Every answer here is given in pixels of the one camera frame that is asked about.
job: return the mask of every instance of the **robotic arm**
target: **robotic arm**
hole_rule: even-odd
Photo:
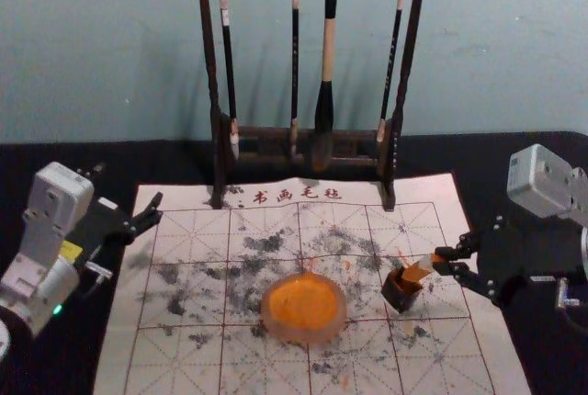
[[[105,246],[130,244],[161,220],[161,193],[135,217],[105,197],[94,197],[92,180],[102,168],[82,174],[51,163],[36,173],[23,213],[25,234],[0,280],[0,362],[15,344],[39,335],[85,270],[96,273],[88,294],[112,277],[93,262]]]
[[[455,248],[439,247],[409,267],[392,271],[382,294],[398,311],[408,310],[421,290],[418,281],[436,271],[506,306],[527,281],[557,282],[556,310],[582,306],[568,297],[569,285],[588,283],[588,178],[538,144],[511,156],[509,198],[540,218],[559,216],[577,228],[524,231],[498,216],[491,228],[463,234]],[[477,254],[478,272],[460,259]]]

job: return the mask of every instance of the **teal wall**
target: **teal wall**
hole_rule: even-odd
[[[323,0],[301,2],[300,120],[311,127]],[[226,109],[218,0],[211,3]],[[230,3],[240,123],[286,126],[290,0]],[[586,133],[587,4],[424,0],[406,133]],[[336,128],[378,122],[394,9],[395,0],[339,0]],[[0,142],[208,138],[200,33],[198,0],[0,0]]]

